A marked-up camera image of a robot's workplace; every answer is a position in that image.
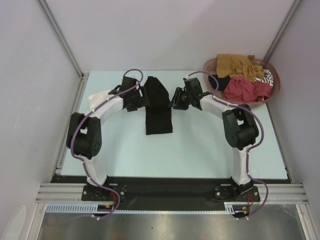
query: clothes pile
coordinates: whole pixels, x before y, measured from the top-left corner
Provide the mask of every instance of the clothes pile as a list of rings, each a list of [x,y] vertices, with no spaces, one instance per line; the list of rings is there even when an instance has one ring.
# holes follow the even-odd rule
[[[213,75],[218,81],[218,90],[225,99],[234,102],[259,102],[271,96],[274,77],[268,69],[253,65],[249,58],[240,54],[219,54]],[[211,86],[216,89],[216,81],[209,76]]]

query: metal floor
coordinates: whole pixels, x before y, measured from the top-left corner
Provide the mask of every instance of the metal floor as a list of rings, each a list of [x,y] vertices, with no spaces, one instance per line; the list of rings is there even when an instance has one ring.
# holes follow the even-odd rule
[[[215,214],[113,214],[48,226],[74,214],[46,213],[38,240],[305,240],[295,205],[266,205],[249,220]]]

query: yellow cloth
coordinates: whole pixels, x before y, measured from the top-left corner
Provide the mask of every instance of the yellow cloth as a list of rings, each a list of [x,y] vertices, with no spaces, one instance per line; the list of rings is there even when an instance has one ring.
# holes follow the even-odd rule
[[[241,76],[254,82],[256,78],[265,76],[264,69],[260,65],[253,65],[249,58],[240,54],[219,54],[216,63],[216,73],[219,78]]]

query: gray wall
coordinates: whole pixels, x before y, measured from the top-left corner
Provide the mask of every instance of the gray wall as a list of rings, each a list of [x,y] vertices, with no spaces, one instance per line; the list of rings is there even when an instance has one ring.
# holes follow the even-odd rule
[[[49,178],[79,79],[35,0],[0,1],[0,237]]]
[[[199,70],[263,58],[293,0],[47,0],[83,71]]]
[[[270,62],[281,91],[270,107],[296,183],[320,223],[320,1],[306,0]]]

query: black garment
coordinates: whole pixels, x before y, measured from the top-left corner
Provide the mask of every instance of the black garment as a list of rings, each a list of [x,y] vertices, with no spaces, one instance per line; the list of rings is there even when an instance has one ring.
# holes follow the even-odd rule
[[[145,130],[147,135],[169,134],[173,132],[171,122],[171,107],[168,107],[169,93],[162,83],[153,76],[149,76],[144,84],[149,100],[145,107]]]
[[[218,75],[213,75],[213,76],[218,81],[218,84],[219,84],[218,90],[220,90],[220,91],[225,90],[226,87],[228,86],[228,83],[230,82],[231,78],[229,76],[226,76],[226,77],[218,77]],[[209,83],[213,87],[213,89],[216,89],[217,83],[211,76],[209,76]]]

